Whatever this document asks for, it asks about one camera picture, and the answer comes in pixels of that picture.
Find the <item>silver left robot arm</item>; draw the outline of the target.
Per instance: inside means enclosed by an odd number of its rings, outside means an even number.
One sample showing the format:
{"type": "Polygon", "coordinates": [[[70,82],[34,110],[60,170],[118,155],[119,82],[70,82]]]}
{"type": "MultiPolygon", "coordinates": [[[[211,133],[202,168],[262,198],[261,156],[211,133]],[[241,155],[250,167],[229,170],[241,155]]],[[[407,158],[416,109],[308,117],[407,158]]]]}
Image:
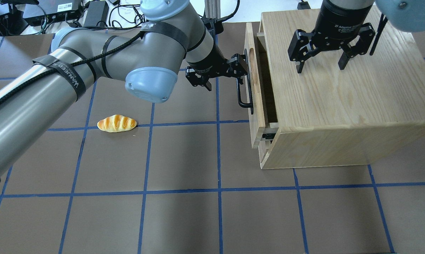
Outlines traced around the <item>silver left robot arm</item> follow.
{"type": "Polygon", "coordinates": [[[247,56],[226,59],[215,26],[206,25],[188,0],[143,0],[147,22],[132,38],[87,28],[63,28],[51,53],[0,90],[1,176],[78,101],[100,77],[124,82],[132,95],[152,103],[169,100],[182,61],[191,85],[211,90],[209,79],[249,74],[247,56]]]}

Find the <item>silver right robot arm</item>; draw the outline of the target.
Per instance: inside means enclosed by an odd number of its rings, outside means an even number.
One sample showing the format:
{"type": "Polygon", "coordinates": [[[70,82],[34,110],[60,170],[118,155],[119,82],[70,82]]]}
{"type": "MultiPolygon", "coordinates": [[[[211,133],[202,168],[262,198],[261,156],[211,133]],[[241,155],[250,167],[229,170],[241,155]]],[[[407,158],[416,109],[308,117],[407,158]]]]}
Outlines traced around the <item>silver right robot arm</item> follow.
{"type": "Polygon", "coordinates": [[[425,31],[425,0],[324,0],[314,29],[297,29],[287,54],[299,74],[308,59],[342,50],[343,70],[355,56],[375,53],[388,23],[403,32],[425,31]]]}

